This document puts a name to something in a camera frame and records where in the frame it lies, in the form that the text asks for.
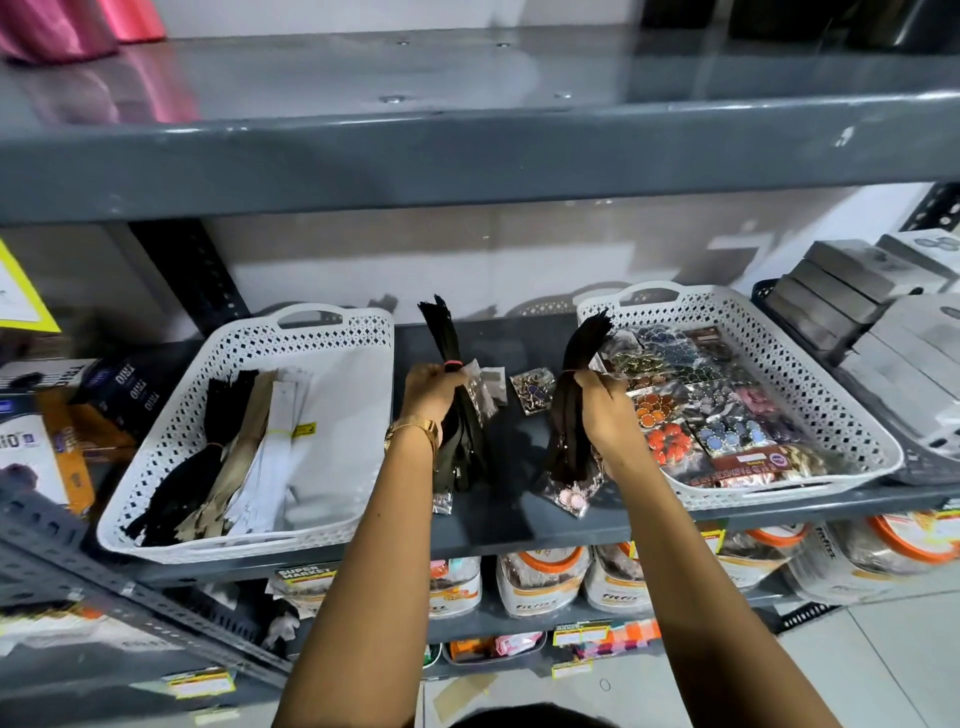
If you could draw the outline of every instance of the hand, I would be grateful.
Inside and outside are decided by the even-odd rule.
[[[417,415],[438,425],[453,404],[453,391],[467,383],[467,373],[444,372],[442,364],[414,364],[404,385],[400,417]]]
[[[627,397],[627,381],[590,370],[577,372],[574,378],[584,390],[584,429],[605,465],[616,470],[648,454],[634,404]]]

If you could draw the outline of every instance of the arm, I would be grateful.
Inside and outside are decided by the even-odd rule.
[[[622,383],[580,372],[584,426],[616,481],[690,721],[840,728],[710,553],[636,426]]]
[[[465,374],[419,364],[401,416],[439,423]],[[275,728],[412,723],[426,645],[433,449],[398,429],[343,564],[280,698]]]

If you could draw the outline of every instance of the gray box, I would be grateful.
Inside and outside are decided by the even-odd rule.
[[[804,257],[877,303],[937,293],[946,283],[942,276],[864,240],[818,240]]]
[[[873,323],[886,309],[885,305],[874,303],[842,280],[822,271],[809,260],[801,260],[797,263],[797,267],[790,272],[790,278],[802,283],[858,324]]]

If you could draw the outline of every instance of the pink object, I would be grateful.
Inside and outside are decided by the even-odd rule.
[[[98,0],[113,34],[121,43],[164,40],[167,31],[150,0]]]
[[[0,49],[43,65],[108,56],[117,41],[95,0],[3,0]]]

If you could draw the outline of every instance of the basket handle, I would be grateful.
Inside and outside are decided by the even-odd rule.
[[[274,328],[278,330],[284,330],[284,326],[281,325],[281,322],[284,319],[288,319],[294,314],[297,313],[332,313],[335,316],[339,316],[339,321],[324,322],[319,321],[316,323],[310,323],[303,327],[298,328],[324,328],[331,326],[342,326],[347,318],[354,316],[356,312],[360,310],[357,308],[341,308],[338,305],[331,305],[329,303],[294,303],[292,305],[284,306],[283,308],[269,313],[263,318],[269,321],[274,325]]]

